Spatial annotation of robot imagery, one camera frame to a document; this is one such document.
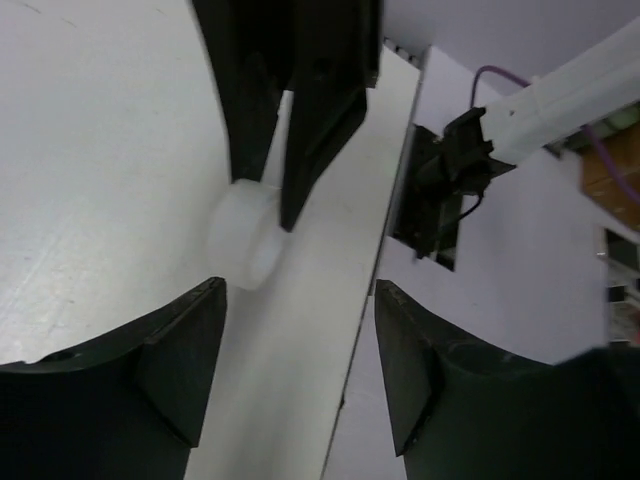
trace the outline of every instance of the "purple cable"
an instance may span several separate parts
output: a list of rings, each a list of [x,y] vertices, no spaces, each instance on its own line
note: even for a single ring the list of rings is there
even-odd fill
[[[531,85],[531,82],[525,80],[522,77],[519,77],[514,73],[511,73],[508,70],[505,70],[504,68],[496,67],[495,65],[485,65],[484,67],[481,67],[480,69],[478,69],[478,71],[476,72],[476,75],[473,77],[473,86],[471,87],[470,108],[473,108],[473,106],[476,103],[478,83],[480,81],[480,76],[484,72],[492,72],[497,75],[500,75],[501,77],[506,78],[507,80],[511,80],[513,83],[523,88]],[[604,163],[604,166],[607,169],[607,172],[609,172],[609,175],[611,176],[613,181],[616,182],[618,187],[620,187],[620,189],[636,205],[640,205],[640,194],[636,192],[636,190],[627,183],[627,181],[622,175],[620,175],[620,172],[616,168],[616,164],[613,161],[613,158],[611,158],[611,155],[609,154],[607,148],[604,146],[604,143],[602,143],[602,140],[598,138],[596,133],[593,131],[593,128],[590,125],[584,125],[581,128],[581,130],[582,130],[582,133],[584,133],[585,136],[589,139],[589,141],[591,142],[591,145],[593,145],[593,148],[595,148],[596,151],[598,152],[598,155],[600,156],[602,163]]]

